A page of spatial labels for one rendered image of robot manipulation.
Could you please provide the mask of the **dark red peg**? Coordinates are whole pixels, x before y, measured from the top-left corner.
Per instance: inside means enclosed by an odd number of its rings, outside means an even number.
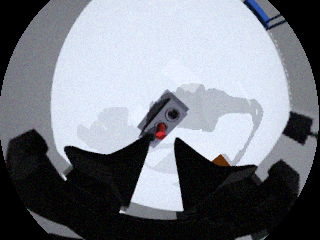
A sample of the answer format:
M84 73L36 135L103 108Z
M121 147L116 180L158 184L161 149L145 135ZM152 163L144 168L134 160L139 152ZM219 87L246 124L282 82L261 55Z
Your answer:
M157 140L163 140L165 137L165 128L164 128L164 124L157 124L156 127L156 139Z

